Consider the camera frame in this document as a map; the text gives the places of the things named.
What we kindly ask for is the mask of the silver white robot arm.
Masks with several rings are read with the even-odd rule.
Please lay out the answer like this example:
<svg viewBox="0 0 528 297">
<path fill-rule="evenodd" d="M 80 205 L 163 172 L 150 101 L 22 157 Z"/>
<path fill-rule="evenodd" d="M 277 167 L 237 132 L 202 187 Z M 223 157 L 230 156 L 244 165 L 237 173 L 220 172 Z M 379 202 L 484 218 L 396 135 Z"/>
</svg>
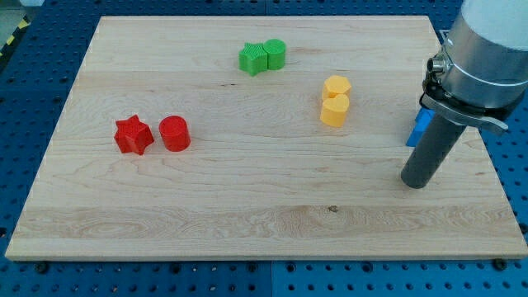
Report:
<svg viewBox="0 0 528 297">
<path fill-rule="evenodd" d="M 494 134 L 527 89 L 527 0 L 464 0 L 429 58 L 421 103 L 456 125 Z"/>
</svg>

